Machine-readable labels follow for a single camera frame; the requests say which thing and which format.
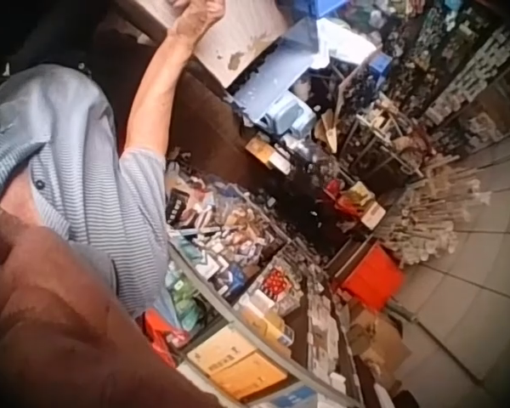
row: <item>blue item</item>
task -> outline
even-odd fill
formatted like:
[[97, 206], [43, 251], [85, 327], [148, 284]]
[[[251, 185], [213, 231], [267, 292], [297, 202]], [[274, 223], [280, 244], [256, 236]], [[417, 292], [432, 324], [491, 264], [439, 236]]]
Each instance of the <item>blue item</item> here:
[[315, 19], [320, 19], [342, 7], [349, 0], [293, 0], [293, 7]]
[[314, 397], [317, 398], [317, 393], [312, 388], [302, 386], [291, 391], [288, 395], [272, 399], [270, 403], [277, 408], [293, 408]]
[[393, 58], [384, 53], [379, 53], [375, 56], [371, 63], [368, 65], [372, 74], [379, 77], [386, 77], [391, 70], [391, 62]]
[[462, 0], [445, 0], [444, 4], [451, 11], [459, 11], [462, 6]]

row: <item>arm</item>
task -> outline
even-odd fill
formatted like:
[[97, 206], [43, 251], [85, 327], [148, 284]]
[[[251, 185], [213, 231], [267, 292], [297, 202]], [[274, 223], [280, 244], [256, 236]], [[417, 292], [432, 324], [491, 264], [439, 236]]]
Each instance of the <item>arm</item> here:
[[179, 75], [196, 44], [224, 15], [224, 0], [168, 0], [187, 9], [168, 31], [139, 85], [128, 117], [125, 150], [142, 148], [164, 156]]
[[164, 364], [65, 242], [1, 209], [0, 400], [65, 408], [220, 406]]

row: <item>blue container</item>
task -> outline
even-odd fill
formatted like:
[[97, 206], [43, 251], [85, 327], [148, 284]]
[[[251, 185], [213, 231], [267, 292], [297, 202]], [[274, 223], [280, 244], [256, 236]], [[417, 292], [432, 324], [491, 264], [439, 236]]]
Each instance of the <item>blue container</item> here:
[[293, 0], [293, 7], [299, 12], [320, 19], [348, 2], [349, 0]]

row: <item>raised arm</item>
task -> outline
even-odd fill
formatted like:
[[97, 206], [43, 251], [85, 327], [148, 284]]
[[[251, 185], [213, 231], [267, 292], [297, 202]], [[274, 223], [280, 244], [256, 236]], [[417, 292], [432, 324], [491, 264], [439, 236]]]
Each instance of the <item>raised arm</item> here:
[[174, 7], [187, 7], [145, 71], [128, 117], [125, 150], [144, 148], [166, 154], [179, 75], [202, 36], [224, 16], [224, 1], [168, 0]]

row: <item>red item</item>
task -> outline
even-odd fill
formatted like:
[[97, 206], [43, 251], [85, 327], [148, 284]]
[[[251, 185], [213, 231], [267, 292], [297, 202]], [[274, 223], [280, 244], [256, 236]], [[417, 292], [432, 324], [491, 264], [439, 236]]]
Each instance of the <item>red item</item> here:
[[395, 261], [375, 244], [340, 287], [368, 308], [382, 310], [404, 280]]
[[286, 278], [286, 274], [279, 269], [274, 269], [270, 272], [261, 285], [263, 293], [274, 300], [288, 287], [289, 280]]
[[165, 337], [168, 333], [176, 331], [153, 309], [149, 309], [144, 314], [144, 332], [151, 341], [151, 347], [161, 356], [165, 363], [175, 367], [170, 350], [168, 349]]

